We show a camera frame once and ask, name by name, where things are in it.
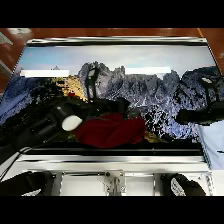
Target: white rectangle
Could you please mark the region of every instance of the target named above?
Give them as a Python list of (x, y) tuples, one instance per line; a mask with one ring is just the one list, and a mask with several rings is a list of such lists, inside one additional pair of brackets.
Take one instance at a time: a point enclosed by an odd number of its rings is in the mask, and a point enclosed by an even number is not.
[(21, 70), (21, 76), (30, 77), (68, 77), (69, 70)]
[(153, 75), (160, 73), (171, 73), (170, 67), (143, 67), (143, 68), (125, 68), (125, 74), (143, 74), (143, 75)]

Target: crumpled red fabric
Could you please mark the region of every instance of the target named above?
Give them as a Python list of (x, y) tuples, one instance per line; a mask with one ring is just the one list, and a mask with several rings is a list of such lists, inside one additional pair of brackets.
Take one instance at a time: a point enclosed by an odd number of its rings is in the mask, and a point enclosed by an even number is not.
[(124, 120), (114, 113), (89, 120), (75, 130), (79, 142), (97, 148), (114, 148), (141, 142), (146, 131), (143, 118)]

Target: metal bracket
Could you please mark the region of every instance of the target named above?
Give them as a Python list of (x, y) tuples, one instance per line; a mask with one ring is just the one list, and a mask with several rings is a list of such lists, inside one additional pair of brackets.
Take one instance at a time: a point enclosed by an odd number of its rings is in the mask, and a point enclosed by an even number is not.
[(126, 195), (125, 174), (123, 170), (106, 171), (104, 183), (107, 196)]

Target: light blue fabric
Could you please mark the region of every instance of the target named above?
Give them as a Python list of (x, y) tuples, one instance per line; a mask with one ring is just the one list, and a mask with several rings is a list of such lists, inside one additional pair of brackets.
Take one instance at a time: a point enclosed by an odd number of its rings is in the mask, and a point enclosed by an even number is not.
[(224, 121), (210, 126), (197, 126), (211, 170), (224, 170)]

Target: black cable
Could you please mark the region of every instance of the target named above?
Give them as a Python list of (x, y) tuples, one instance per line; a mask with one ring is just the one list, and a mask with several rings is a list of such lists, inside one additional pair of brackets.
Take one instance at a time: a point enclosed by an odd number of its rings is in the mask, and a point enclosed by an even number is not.
[(30, 150), (30, 148), (27, 150), (24, 149), (23, 151), (18, 151), (19, 155), (17, 155), (15, 157), (15, 159), (12, 161), (12, 163), (3, 171), (3, 173), (0, 176), (0, 182), (2, 182), (2, 180), (4, 179), (5, 175), (8, 173), (8, 171), (10, 170), (10, 168), (12, 167), (12, 165), (16, 162), (17, 159), (19, 159), (22, 155), (25, 155), (26, 152), (28, 152)]

